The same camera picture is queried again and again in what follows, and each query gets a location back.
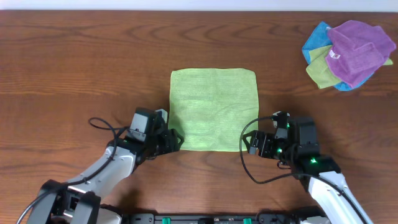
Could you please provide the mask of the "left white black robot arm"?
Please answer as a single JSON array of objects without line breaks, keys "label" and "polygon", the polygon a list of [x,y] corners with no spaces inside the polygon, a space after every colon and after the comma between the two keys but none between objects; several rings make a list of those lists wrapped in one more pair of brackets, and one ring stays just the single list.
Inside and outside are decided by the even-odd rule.
[{"label": "left white black robot arm", "polygon": [[18,222],[50,223],[66,218],[70,223],[120,223],[122,216],[100,207],[101,200],[134,169],[148,159],[177,152],[184,138],[165,125],[149,126],[144,132],[130,127],[114,128],[104,154],[87,170],[66,182],[48,180],[25,208]]}]

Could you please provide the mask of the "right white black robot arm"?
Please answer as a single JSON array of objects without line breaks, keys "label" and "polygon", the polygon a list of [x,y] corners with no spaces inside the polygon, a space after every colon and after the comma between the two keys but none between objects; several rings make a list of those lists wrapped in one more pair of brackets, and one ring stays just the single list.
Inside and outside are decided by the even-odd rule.
[{"label": "right white black robot arm", "polygon": [[271,179],[293,177],[300,181],[330,223],[371,223],[372,220],[348,187],[341,168],[320,152],[315,122],[311,117],[290,117],[278,112],[268,117],[275,132],[242,130],[239,151],[277,161],[289,173]]}]

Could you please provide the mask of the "light green microfiber cloth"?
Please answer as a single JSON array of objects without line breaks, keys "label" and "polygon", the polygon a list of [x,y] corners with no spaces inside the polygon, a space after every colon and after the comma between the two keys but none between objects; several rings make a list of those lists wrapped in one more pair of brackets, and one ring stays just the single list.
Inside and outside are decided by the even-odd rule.
[{"label": "light green microfiber cloth", "polygon": [[258,117],[256,74],[244,68],[186,68],[170,77],[169,128],[186,151],[237,152],[248,122]]}]

